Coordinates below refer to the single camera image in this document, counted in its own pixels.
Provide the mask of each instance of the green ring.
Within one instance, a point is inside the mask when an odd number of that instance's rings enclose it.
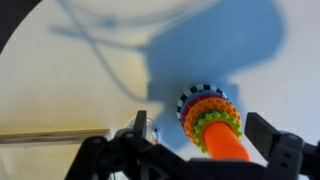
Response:
[[[242,136],[241,124],[236,121],[235,118],[229,116],[226,112],[213,112],[204,114],[204,118],[199,119],[197,125],[194,126],[194,139],[196,145],[201,149],[202,153],[208,153],[207,147],[203,140],[203,132],[205,128],[213,122],[225,122],[227,123],[237,138]]]

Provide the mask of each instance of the orange rod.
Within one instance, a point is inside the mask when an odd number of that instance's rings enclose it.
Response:
[[[250,155],[240,140],[224,122],[213,122],[204,130],[204,142],[213,159],[243,159]]]

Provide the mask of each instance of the orange cylinder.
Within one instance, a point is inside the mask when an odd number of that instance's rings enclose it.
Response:
[[[250,161],[250,155],[240,140],[224,122],[209,124],[203,133],[204,142],[213,159],[243,159]]]

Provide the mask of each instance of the white surface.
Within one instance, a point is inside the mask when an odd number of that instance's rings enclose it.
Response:
[[[256,111],[316,143],[319,6],[316,0],[45,0],[0,56],[0,131],[103,126],[115,132],[145,109],[167,147],[185,159],[203,157],[183,135],[175,104],[184,89],[210,83],[243,119]],[[2,149],[1,155],[9,179],[62,179],[76,150]]]

